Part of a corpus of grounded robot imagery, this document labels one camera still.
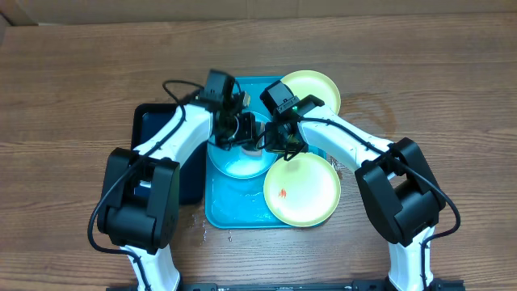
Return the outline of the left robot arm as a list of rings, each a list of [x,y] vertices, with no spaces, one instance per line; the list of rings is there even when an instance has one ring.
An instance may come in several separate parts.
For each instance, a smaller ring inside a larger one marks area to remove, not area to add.
[[[110,153],[87,236],[96,251],[129,258],[138,290],[179,287],[169,242],[179,214],[181,167],[211,137],[229,148],[253,137],[249,103],[243,91],[200,89],[148,141]]]

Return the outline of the teal plastic tray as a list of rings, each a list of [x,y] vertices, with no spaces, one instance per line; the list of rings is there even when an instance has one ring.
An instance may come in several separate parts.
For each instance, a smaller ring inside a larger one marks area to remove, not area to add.
[[[258,112],[271,121],[271,114],[259,96],[264,89],[282,77],[236,77],[241,91],[250,95],[247,111]],[[314,146],[307,152],[326,159],[326,153]],[[218,171],[210,161],[207,150],[205,182],[205,216],[219,229],[279,229],[292,228],[276,218],[263,194],[263,184],[269,169],[254,178],[236,179]]]

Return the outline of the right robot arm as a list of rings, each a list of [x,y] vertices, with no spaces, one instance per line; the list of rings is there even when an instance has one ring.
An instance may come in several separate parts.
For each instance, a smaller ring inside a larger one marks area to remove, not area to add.
[[[262,135],[267,151],[292,162],[315,146],[354,173],[368,219],[389,244],[391,288],[433,289],[430,242],[449,202],[419,146],[366,133],[313,95],[260,99],[272,115]]]

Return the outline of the black water tray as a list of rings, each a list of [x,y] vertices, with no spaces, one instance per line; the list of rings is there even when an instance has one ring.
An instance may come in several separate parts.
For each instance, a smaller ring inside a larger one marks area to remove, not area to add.
[[[175,103],[143,103],[134,112],[131,149],[147,142],[173,116],[178,107]],[[181,164],[179,204],[196,205],[204,197],[206,181],[207,142],[199,145],[189,159]]]

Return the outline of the near yellow-green plate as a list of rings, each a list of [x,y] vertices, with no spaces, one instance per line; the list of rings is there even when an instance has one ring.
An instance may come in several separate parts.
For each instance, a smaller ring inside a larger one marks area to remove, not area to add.
[[[263,194],[271,213],[283,223],[312,227],[336,210],[341,184],[326,159],[312,153],[277,160],[267,172]]]

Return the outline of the far yellow-green plate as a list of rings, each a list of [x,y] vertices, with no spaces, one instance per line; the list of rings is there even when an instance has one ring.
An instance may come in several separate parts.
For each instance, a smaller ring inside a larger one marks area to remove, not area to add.
[[[335,114],[341,107],[341,95],[336,84],[323,73],[314,70],[298,70],[281,78],[299,99],[314,95],[329,106]]]

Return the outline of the light blue plate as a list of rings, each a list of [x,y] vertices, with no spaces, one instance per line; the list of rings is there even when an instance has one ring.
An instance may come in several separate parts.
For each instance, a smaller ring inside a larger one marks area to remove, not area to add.
[[[253,112],[260,123],[266,123],[270,119],[264,115]],[[241,146],[231,150],[222,150],[212,145],[213,136],[208,139],[208,156],[215,168],[222,174],[236,179],[249,179],[265,173],[278,159],[277,154],[261,150],[261,158],[249,158],[241,152]]]

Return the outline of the yellow-green plate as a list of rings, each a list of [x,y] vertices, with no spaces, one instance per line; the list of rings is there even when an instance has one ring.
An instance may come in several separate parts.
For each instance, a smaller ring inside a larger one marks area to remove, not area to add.
[[[263,194],[271,213],[283,223],[312,227],[336,210],[341,184],[326,159],[312,153],[277,160],[267,172]]]
[[[329,106],[335,114],[341,107],[341,95],[336,84],[323,73],[314,70],[298,70],[281,78],[299,99],[314,95]]]

